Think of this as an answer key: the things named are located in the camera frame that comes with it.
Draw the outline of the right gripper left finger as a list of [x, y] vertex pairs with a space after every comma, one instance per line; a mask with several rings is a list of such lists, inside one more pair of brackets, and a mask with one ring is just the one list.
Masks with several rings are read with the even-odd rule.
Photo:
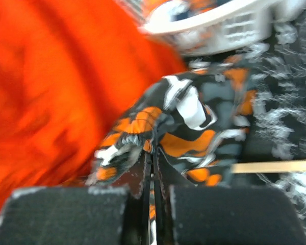
[[151, 159], [143, 153], [131, 167], [131, 216], [130, 239], [133, 244], [150, 244], [150, 189]]

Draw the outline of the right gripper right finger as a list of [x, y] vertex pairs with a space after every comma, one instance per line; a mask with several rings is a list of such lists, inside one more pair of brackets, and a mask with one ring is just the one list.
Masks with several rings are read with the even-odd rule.
[[171, 185], [193, 186], [194, 184], [167, 162], [161, 148], [156, 149], [152, 157], [152, 163], [154, 168], [157, 244], [174, 244], [169, 187]]

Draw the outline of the black orange patterned shorts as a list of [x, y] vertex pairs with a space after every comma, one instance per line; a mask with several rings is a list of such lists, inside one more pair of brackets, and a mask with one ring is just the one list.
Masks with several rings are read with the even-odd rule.
[[252, 114], [252, 67], [243, 55], [192, 60], [189, 71], [163, 76], [126, 110], [94, 153], [87, 185], [115, 183], [143, 153], [151, 159], [150, 244], [157, 244], [154, 168], [167, 162], [195, 186], [229, 186]]

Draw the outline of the wooden clothes rack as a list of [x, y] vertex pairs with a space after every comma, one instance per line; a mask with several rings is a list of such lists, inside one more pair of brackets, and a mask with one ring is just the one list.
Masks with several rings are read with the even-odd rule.
[[306, 172], [306, 160], [236, 163], [234, 174]]

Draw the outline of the white laundry basket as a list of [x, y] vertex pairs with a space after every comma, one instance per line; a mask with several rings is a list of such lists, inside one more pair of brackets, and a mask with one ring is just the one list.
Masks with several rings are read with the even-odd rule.
[[184, 56], [214, 55], [263, 41], [296, 19], [306, 1], [118, 1], [143, 34]]

